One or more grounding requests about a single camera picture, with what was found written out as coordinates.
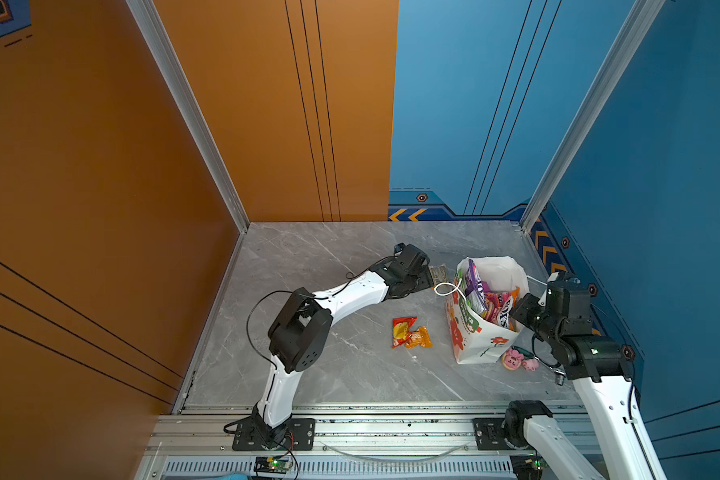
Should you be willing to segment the clear orange cracker packet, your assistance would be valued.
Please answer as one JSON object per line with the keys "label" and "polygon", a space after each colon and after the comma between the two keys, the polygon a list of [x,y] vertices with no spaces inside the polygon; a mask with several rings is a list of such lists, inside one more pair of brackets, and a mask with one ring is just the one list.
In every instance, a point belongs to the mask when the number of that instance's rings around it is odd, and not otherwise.
{"label": "clear orange cracker packet", "polygon": [[445,264],[430,265],[429,269],[430,269],[430,273],[431,273],[434,285],[451,282],[452,278],[449,275],[448,268]]}

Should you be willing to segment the orange Fox's fruits candy bag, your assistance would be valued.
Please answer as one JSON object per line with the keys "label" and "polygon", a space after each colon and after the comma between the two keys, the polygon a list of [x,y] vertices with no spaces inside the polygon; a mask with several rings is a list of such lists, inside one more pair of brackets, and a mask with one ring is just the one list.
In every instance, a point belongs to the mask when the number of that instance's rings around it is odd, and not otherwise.
{"label": "orange Fox's fruits candy bag", "polygon": [[501,328],[514,331],[514,321],[511,318],[511,310],[514,307],[518,295],[520,293],[519,288],[515,288],[511,291],[496,292],[502,294],[502,307],[498,314],[498,323],[495,324]]}

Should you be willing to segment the purple white snack packet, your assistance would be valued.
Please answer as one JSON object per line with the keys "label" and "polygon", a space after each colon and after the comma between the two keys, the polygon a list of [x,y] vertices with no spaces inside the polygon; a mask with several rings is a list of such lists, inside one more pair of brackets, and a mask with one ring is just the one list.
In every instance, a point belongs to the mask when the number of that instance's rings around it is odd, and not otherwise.
{"label": "purple white snack packet", "polygon": [[465,282],[465,296],[472,311],[483,319],[488,319],[490,307],[486,301],[485,291],[477,265],[472,259],[467,260],[467,267],[463,274]]}

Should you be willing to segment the white floral paper bag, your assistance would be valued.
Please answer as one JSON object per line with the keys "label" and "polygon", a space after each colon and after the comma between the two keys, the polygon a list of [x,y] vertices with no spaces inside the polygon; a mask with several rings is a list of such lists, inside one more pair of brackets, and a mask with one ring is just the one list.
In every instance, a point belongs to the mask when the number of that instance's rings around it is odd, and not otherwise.
{"label": "white floral paper bag", "polygon": [[434,291],[445,299],[445,315],[456,362],[460,365],[494,363],[515,343],[523,326],[514,321],[515,330],[501,328],[464,307],[456,284],[463,275],[467,260],[477,265],[484,291],[505,292],[520,289],[518,301],[530,293],[528,276],[523,267],[509,256],[467,257],[459,262],[450,283],[435,285]]}

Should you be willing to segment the green Lay's chips bag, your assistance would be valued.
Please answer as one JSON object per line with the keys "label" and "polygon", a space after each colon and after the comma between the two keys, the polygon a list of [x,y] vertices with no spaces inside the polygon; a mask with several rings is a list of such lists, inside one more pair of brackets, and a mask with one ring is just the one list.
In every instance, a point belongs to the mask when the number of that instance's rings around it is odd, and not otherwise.
{"label": "green Lay's chips bag", "polygon": [[466,287],[467,287],[467,283],[465,281],[465,277],[463,275],[460,275],[458,278],[458,283],[456,284],[456,288],[458,290],[459,296],[461,298],[461,302],[463,303],[464,307],[467,309],[470,309],[471,304],[470,304],[468,295],[466,293]]}

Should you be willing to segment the purple grape candy bag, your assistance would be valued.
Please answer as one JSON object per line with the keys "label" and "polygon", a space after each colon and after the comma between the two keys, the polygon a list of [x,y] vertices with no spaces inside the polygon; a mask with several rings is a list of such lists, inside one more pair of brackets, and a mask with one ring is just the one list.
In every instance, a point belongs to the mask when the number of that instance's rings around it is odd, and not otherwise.
{"label": "purple grape candy bag", "polygon": [[494,324],[498,323],[498,314],[502,307],[502,294],[486,291],[484,293],[486,305],[486,320]]}

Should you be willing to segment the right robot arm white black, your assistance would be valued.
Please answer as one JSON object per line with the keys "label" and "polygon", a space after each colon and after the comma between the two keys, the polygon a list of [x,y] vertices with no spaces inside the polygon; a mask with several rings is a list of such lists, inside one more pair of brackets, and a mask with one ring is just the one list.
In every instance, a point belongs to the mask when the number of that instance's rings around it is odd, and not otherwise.
{"label": "right robot arm white black", "polygon": [[[542,297],[520,299],[511,317],[550,346],[583,402],[610,479],[663,479],[666,474],[644,425],[633,382],[633,353],[595,335],[588,289],[575,277],[552,274]],[[503,422],[506,443],[535,450],[560,479],[599,479],[601,473],[567,439],[540,401],[513,401]]]}

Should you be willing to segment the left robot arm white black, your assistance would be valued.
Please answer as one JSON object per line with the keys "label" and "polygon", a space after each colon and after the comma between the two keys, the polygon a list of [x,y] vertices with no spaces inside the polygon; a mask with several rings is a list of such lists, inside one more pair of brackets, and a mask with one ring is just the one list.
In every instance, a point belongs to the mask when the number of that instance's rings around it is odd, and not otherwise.
{"label": "left robot arm white black", "polygon": [[391,255],[350,275],[339,286],[317,292],[290,291],[268,329],[268,352],[259,354],[270,369],[253,409],[255,422],[270,432],[290,420],[302,373],[320,358],[335,324],[366,307],[433,287],[429,256],[413,244],[400,243]]}

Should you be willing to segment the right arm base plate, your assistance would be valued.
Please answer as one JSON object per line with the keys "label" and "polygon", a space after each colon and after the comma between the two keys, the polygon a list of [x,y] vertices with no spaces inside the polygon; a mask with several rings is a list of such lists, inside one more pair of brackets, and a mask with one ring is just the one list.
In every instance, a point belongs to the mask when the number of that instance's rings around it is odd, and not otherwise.
{"label": "right arm base plate", "polygon": [[479,451],[504,451],[513,447],[507,442],[504,418],[480,417],[472,420],[475,442]]}

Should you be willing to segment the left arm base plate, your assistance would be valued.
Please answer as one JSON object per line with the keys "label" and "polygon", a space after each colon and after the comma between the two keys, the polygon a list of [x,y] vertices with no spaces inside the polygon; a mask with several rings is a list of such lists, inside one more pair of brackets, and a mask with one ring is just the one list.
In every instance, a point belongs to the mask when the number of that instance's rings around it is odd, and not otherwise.
{"label": "left arm base plate", "polygon": [[311,451],[315,439],[313,418],[290,418],[284,424],[270,428],[265,423],[247,417],[234,425],[234,451]]}

